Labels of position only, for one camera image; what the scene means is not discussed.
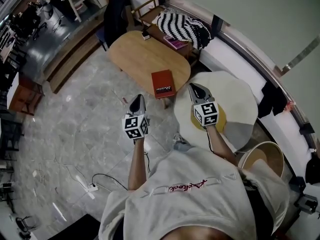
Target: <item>electrical outlet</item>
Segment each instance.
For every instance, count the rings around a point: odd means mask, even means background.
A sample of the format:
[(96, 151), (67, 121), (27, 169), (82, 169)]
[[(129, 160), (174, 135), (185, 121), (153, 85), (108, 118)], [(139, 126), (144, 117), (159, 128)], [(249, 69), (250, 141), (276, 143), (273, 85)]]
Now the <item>electrical outlet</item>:
[(88, 192), (97, 191), (98, 190), (98, 185), (94, 184), (94, 186), (93, 186), (93, 184), (90, 183), (87, 190), (88, 190)]

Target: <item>gray marble floor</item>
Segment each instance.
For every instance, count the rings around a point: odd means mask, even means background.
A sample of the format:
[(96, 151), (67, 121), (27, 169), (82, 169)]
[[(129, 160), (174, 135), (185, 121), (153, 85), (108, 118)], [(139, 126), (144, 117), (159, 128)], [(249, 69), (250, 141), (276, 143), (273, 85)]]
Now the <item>gray marble floor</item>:
[[(110, 191), (122, 187), (103, 175), (94, 178), (97, 191), (86, 193), (92, 176), (108, 174), (127, 185), (133, 142), (122, 131), (125, 102), (143, 94), (150, 117), (145, 151), (150, 167), (171, 150), (179, 129), (173, 105), (163, 110), (99, 48), (72, 75), (58, 94), (46, 82), (36, 116), (24, 121), (14, 163), (14, 206), (19, 216), (33, 216), (39, 239), (47, 239), (84, 214), (101, 219)], [(256, 125), (258, 142), (269, 140)]]

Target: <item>black and white striped bag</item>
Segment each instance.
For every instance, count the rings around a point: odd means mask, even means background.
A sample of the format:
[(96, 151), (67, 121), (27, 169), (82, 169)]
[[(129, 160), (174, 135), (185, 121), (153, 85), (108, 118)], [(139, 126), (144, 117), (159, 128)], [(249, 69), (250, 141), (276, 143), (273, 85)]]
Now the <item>black and white striped bag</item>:
[(206, 47), (211, 40), (209, 30), (201, 21), (184, 14), (161, 12), (153, 22), (166, 35), (180, 41), (190, 41), (198, 50)]

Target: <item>trash bin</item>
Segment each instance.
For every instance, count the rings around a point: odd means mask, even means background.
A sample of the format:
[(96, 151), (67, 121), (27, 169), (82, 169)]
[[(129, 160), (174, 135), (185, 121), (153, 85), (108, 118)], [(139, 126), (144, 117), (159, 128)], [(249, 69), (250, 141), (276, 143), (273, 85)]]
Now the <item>trash bin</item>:
[(248, 170), (258, 159), (264, 160), (281, 178), (284, 172), (285, 160), (283, 152), (276, 143), (265, 141), (256, 145), (241, 157), (238, 166)]

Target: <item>white t-shirt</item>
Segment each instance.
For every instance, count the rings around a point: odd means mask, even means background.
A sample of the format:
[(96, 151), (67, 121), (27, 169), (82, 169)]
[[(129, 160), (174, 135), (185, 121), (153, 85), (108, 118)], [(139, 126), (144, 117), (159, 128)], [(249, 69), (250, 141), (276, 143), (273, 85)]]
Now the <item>white t-shirt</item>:
[(205, 226), (234, 240), (255, 240), (255, 217), (239, 170), (258, 186), (275, 231), (285, 217), (289, 190), (268, 165), (258, 160), (249, 172), (194, 147), (185, 153), (173, 150), (136, 191), (113, 191), (99, 239), (112, 240), (124, 217), (125, 240), (160, 240), (182, 226)]

